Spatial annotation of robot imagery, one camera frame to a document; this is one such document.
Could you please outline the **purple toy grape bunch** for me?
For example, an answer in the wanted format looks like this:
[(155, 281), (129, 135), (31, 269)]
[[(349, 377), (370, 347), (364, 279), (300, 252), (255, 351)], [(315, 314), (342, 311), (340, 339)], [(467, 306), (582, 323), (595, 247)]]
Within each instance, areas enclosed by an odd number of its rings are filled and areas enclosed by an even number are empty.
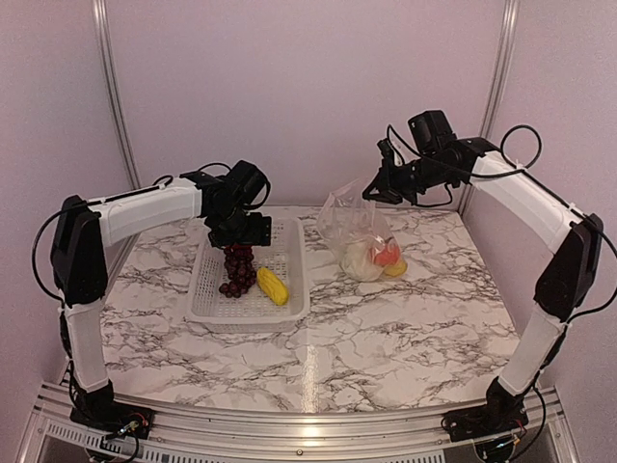
[(240, 298), (256, 283), (255, 255), (251, 246), (232, 245), (224, 250), (227, 280), (219, 292), (227, 298)]

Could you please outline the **clear zip top bag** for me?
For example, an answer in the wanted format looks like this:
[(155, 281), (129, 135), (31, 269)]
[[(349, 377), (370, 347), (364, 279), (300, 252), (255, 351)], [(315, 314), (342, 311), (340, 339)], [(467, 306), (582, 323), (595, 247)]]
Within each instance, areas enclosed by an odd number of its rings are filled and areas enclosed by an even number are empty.
[[(368, 179), (361, 177), (336, 189), (329, 194), (318, 214), (316, 228), (339, 266), (349, 244), (366, 241), (372, 246), (378, 239), (394, 237), (385, 216), (374, 203), (362, 198), (367, 185)], [(400, 252), (400, 259), (405, 260), (401, 248)]]

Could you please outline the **white toy cauliflower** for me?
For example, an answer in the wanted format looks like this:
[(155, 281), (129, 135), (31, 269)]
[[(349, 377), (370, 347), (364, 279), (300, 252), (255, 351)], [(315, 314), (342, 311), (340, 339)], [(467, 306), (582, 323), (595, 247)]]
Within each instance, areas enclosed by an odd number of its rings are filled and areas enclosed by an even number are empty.
[(342, 253), (340, 267), (350, 278), (359, 282), (372, 282), (382, 275), (381, 266), (372, 262), (371, 246), (366, 241), (349, 244)]

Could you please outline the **yellow toy corn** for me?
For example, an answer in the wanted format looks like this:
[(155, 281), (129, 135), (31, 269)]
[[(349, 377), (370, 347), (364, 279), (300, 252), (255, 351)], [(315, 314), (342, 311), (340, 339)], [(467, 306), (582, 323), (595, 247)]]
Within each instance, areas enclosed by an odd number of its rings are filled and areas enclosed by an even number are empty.
[(400, 259), (397, 263), (390, 264), (384, 268), (383, 274), (391, 277), (397, 278), (401, 275), (404, 275), (408, 269), (408, 264), (405, 260)]
[(288, 302), (288, 289), (274, 272), (267, 267), (260, 267), (256, 278), (259, 288), (275, 305), (283, 306)]

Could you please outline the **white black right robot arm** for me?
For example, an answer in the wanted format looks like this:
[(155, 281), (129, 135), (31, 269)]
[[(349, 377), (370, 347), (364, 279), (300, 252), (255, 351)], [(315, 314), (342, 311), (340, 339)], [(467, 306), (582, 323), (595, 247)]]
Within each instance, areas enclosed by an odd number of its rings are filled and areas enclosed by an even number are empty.
[(403, 163), (390, 138), (377, 143), (381, 165), (363, 192), (370, 201), (417, 203), (434, 186), (465, 183), (504, 206), (545, 246), (548, 261), (533, 289), (533, 309), (512, 357), (490, 386), (477, 422), (497, 432), (515, 416), (515, 403), (553, 360), (594, 284), (604, 225), (548, 189), (526, 167), (507, 160), (483, 138), (429, 143)]

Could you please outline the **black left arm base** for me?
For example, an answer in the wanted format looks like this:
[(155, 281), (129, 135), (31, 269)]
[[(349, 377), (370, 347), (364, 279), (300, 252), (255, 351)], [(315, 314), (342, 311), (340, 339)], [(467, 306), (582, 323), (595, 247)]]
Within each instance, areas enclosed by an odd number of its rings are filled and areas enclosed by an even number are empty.
[(72, 409), (70, 420), (90, 428), (107, 431), (120, 436), (120, 430), (132, 422), (137, 428), (133, 433), (139, 439), (146, 439), (151, 430), (154, 412), (147, 407), (130, 405), (115, 400), (113, 383), (93, 392), (86, 392), (76, 382), (69, 384), (69, 398)]

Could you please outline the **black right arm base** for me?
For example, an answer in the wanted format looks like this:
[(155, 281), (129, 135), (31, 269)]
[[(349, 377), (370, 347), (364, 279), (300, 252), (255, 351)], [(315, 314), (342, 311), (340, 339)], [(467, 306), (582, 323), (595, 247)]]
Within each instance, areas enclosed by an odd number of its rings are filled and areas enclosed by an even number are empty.
[(511, 395), (494, 379), (482, 405), (451, 410), (443, 415), (441, 426), (451, 442), (461, 442), (520, 429), (528, 424), (523, 400), (526, 389)]

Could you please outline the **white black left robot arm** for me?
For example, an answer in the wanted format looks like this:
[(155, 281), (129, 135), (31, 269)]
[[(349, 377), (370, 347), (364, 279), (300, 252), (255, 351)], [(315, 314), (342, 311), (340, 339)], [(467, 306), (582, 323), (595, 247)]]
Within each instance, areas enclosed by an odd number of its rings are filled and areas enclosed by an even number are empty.
[(67, 322), (69, 358), (79, 387), (90, 394), (86, 416), (102, 429), (121, 422), (121, 407), (106, 394), (100, 313), (109, 276), (105, 252), (125, 238), (171, 222), (202, 219), (214, 248), (268, 246), (272, 220), (259, 212), (271, 183), (256, 166), (240, 162), (222, 176), (193, 171), (116, 196), (63, 203), (50, 260)]

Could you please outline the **white perforated plastic basket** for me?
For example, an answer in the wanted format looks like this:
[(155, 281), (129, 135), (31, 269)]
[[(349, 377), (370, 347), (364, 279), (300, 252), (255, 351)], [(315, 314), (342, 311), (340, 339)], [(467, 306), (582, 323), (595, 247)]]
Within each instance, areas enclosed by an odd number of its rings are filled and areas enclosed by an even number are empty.
[(287, 332), (309, 313), (304, 230), (275, 218), (269, 247), (242, 258), (213, 247), (204, 234), (187, 296), (187, 318), (220, 334)]

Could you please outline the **aluminium right frame post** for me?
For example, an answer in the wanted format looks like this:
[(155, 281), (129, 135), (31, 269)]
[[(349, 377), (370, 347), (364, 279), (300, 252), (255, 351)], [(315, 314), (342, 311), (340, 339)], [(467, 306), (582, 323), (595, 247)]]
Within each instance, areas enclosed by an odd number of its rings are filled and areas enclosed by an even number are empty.
[(520, 5), (521, 2), (519, 0), (507, 0), (504, 2), (493, 77), (479, 130), (479, 134), (483, 138), (491, 137), (496, 124), (500, 103), (504, 96), (516, 42)]

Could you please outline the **aluminium frame post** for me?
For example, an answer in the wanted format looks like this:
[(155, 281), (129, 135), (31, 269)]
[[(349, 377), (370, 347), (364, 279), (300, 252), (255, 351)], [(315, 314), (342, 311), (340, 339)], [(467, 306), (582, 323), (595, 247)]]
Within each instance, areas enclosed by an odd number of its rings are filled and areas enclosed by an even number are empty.
[(504, 2), (493, 77), (479, 130), (479, 134), (483, 138), (491, 137), (496, 124), (500, 103), (504, 96), (516, 42), (520, 5), (521, 2), (519, 0), (507, 0)]
[(132, 188), (142, 186), (125, 121), (116, 72), (107, 2), (93, 0), (94, 27), (112, 120), (119, 142), (121, 160)]

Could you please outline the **aluminium left frame post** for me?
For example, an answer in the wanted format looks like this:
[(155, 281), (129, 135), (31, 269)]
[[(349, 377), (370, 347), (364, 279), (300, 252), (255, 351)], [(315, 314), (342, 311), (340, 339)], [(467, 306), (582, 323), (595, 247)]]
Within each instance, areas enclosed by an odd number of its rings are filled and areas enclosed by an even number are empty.
[(112, 120), (119, 142), (121, 160), (132, 188), (142, 186), (125, 121), (116, 72), (107, 2), (93, 0), (94, 27)]

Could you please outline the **aluminium front frame rail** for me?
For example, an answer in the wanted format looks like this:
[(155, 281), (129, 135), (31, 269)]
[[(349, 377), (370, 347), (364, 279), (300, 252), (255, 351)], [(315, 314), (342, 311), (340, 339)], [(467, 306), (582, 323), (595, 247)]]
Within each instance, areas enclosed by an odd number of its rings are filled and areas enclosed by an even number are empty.
[(477, 462), (491, 440), (452, 442), (442, 427), (449, 405), (302, 414), (119, 399), (153, 411), (139, 444), (104, 442), (71, 422), (67, 386), (42, 384), (14, 461), (82, 461), (93, 451), (124, 459), (138, 449), (140, 462)]

